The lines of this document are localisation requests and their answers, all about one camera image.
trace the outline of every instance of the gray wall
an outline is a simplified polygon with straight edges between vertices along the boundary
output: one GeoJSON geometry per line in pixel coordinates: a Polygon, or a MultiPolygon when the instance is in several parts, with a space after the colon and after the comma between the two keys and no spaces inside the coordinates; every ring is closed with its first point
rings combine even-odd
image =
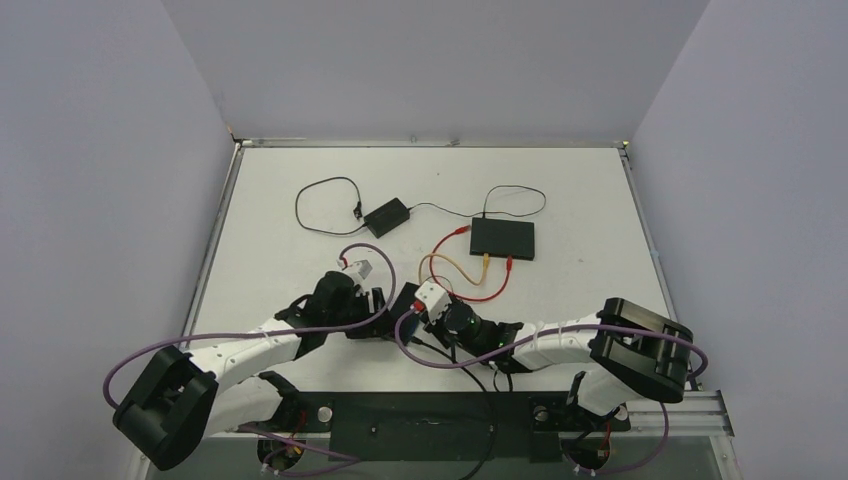
{"type": "Polygon", "coordinates": [[[6,0],[0,145],[0,476],[123,478],[100,382],[180,330],[232,142],[157,0],[6,0]]]}
{"type": "Polygon", "coordinates": [[[848,3],[712,0],[633,141],[746,478],[845,478],[848,3]]]}
{"type": "Polygon", "coordinates": [[[238,137],[624,140],[707,0],[163,0],[238,137]]]}

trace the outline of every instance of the black power brick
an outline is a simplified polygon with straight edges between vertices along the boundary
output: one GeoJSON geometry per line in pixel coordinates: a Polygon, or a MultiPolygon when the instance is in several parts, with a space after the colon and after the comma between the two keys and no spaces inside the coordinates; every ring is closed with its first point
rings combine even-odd
{"type": "Polygon", "coordinates": [[[409,209],[397,197],[365,215],[365,225],[377,238],[391,232],[407,220],[409,220],[409,209]]]}

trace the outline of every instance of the black box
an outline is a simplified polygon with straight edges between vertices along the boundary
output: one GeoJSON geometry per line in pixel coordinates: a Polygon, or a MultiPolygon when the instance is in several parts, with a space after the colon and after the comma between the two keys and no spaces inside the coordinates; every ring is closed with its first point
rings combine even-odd
{"type": "Polygon", "coordinates": [[[409,209],[397,197],[377,210],[365,215],[365,224],[375,237],[380,238],[401,223],[409,220],[409,209]]]}
{"type": "Polygon", "coordinates": [[[533,260],[536,234],[533,222],[474,218],[471,220],[471,255],[533,260]]]}

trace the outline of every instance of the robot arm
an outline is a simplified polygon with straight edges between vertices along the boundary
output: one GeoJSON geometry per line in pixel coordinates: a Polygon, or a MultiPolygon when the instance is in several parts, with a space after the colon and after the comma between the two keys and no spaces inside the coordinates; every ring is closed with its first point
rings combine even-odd
{"type": "Polygon", "coordinates": [[[692,342],[692,332],[654,312],[610,298],[596,314],[561,323],[496,323],[481,319],[470,306],[443,288],[425,282],[416,292],[416,310],[425,330],[447,345],[455,343],[481,356],[514,342],[523,343],[490,363],[504,373],[529,373],[559,363],[597,363],[572,381],[569,403],[604,417],[629,400],[648,398],[678,403],[688,374],[689,349],[674,342],[598,329],[567,330],[575,325],[614,325],[663,333],[692,342]],[[540,336],[542,331],[556,331],[540,336]]]}
{"type": "MultiPolygon", "coordinates": [[[[188,457],[203,437],[271,418],[283,396],[295,390],[268,370],[323,345],[332,327],[357,323],[379,309],[382,292],[375,288],[369,298],[360,287],[370,272],[367,261],[327,272],[311,295],[301,297],[239,340],[185,351],[174,346],[157,351],[115,410],[112,423],[160,470],[166,470],[188,457]],[[331,328],[268,335],[308,327],[331,328]]],[[[355,329],[346,333],[364,338],[374,332],[355,329]]]]}

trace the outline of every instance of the white table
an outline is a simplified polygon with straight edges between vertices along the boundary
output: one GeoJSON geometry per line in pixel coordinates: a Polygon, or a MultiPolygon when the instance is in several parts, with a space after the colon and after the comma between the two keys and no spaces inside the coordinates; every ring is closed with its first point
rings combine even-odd
{"type": "MultiPolygon", "coordinates": [[[[470,223],[424,206],[380,239],[367,230],[352,238],[336,238],[299,228],[294,217],[297,191],[337,175],[358,183],[365,213],[394,197],[407,206],[434,202],[474,213],[496,184],[543,190],[547,207],[525,219],[536,224],[536,259],[516,261],[506,291],[492,302],[474,306],[485,319],[577,318],[599,310],[606,298],[614,296],[667,315],[636,206],[613,148],[248,148],[194,333],[246,331],[259,325],[294,298],[311,293],[326,271],[337,268],[338,252],[352,242],[373,243],[390,256],[398,272],[398,289],[406,281],[417,283],[422,255],[444,235],[470,223]]],[[[540,203],[533,194],[507,193],[493,194],[489,210],[532,211],[540,203]]],[[[351,212],[355,203],[347,182],[324,184],[302,196],[301,219],[328,230],[350,230],[358,225],[351,212]]],[[[440,251],[478,273],[480,257],[468,254],[469,240],[470,233],[454,238],[440,251]]],[[[364,286],[383,286],[388,294],[388,270],[376,254],[357,250],[348,258],[369,259],[374,271],[364,286]]],[[[481,295],[500,286],[504,260],[492,260],[489,278],[480,288],[465,283],[445,262],[437,261],[437,273],[447,276],[459,293],[481,295]]],[[[420,329],[418,336],[437,343],[420,329]]],[[[412,348],[421,357],[444,361],[420,347],[412,348]]],[[[516,375],[516,389],[568,389],[580,368],[555,366],[516,375]]],[[[340,333],[277,370],[299,389],[311,391],[478,388],[461,372],[411,362],[391,342],[352,341],[340,333]]],[[[472,371],[485,384],[491,383],[487,367],[477,365],[472,371]]]]}

